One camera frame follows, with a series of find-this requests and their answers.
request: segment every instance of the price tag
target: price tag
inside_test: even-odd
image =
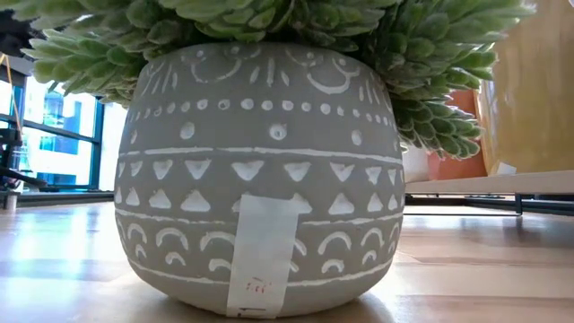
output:
[[[281,311],[299,210],[291,200],[241,197],[228,317],[274,319]]]

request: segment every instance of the plant pot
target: plant pot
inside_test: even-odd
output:
[[[225,314],[239,199],[300,201],[280,316],[387,272],[404,174],[390,99],[364,64],[291,44],[184,48],[140,74],[120,146],[117,227],[135,272]]]

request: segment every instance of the white shelf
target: white shelf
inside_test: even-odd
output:
[[[574,193],[574,170],[406,184],[407,193]]]

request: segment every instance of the painted pot design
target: painted pot design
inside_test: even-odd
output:
[[[281,316],[344,304],[389,269],[399,139],[384,84],[354,59],[276,43],[160,57],[140,75],[119,156],[123,248],[181,301],[225,314],[243,194],[300,201]]]

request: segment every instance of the white stripe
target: white stripe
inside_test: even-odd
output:
[[[136,263],[134,260],[132,260],[130,258],[128,259],[128,261],[140,270],[143,270],[143,271],[146,271],[146,272],[149,272],[152,274],[156,274],[156,275],[161,276],[161,277],[176,279],[176,280],[184,281],[184,282],[188,282],[188,283],[197,283],[197,284],[229,284],[229,282],[214,281],[214,280],[211,280],[208,278],[192,278],[192,277],[183,277],[183,276],[178,276],[178,275],[167,274],[167,273],[164,273],[164,272],[161,272],[158,270],[146,268],[146,267]],[[344,275],[342,277],[337,277],[337,278],[318,279],[318,280],[313,280],[313,281],[290,282],[290,283],[287,283],[287,286],[288,287],[310,287],[310,286],[314,287],[314,286],[320,286],[323,284],[329,284],[329,283],[333,283],[333,282],[344,282],[344,281],[356,280],[356,279],[362,278],[364,276],[374,275],[377,272],[383,271],[383,270],[387,269],[389,266],[391,266],[392,262],[393,262],[393,259],[390,258],[386,263],[378,265],[378,266],[372,268],[371,270],[368,270],[365,272],[360,272],[360,273],[352,274],[352,275]]]
[[[270,153],[270,154],[298,154],[313,157],[346,157],[360,160],[374,160],[378,162],[389,162],[402,165],[403,162],[399,158],[379,156],[371,154],[360,153],[346,153],[346,152],[326,152],[314,149],[276,149],[276,148],[263,148],[263,147],[231,147],[231,148],[208,148],[208,147],[191,147],[191,148],[164,148],[164,149],[150,149],[143,153],[145,154],[178,154],[178,153],[205,153],[212,151],[223,151],[228,153]],[[139,154],[140,152],[121,153],[120,156],[126,154]]]
[[[232,222],[225,222],[225,221],[189,221],[188,219],[175,219],[168,216],[159,216],[159,215],[148,215],[148,214],[140,214],[135,212],[130,212],[122,209],[116,208],[116,213],[121,216],[131,216],[138,219],[143,220],[154,220],[157,222],[180,222],[185,224],[229,224]],[[306,221],[301,222],[301,225],[329,225],[329,224],[364,224],[364,223],[371,223],[375,221],[389,221],[395,220],[403,217],[402,213],[398,214],[391,214],[386,216],[381,216],[379,218],[357,218],[352,220],[340,220],[340,221]]]
[[[131,216],[131,217],[135,217],[138,219],[143,219],[143,220],[154,220],[157,222],[179,222],[179,223],[185,223],[185,224],[226,224],[226,222],[224,221],[189,221],[188,219],[175,219],[172,217],[168,217],[168,216],[159,216],[159,215],[148,215],[148,214],[139,214],[139,213],[135,213],[135,212],[129,212],[126,210],[121,210],[116,208],[116,214],[119,214],[121,216]]]

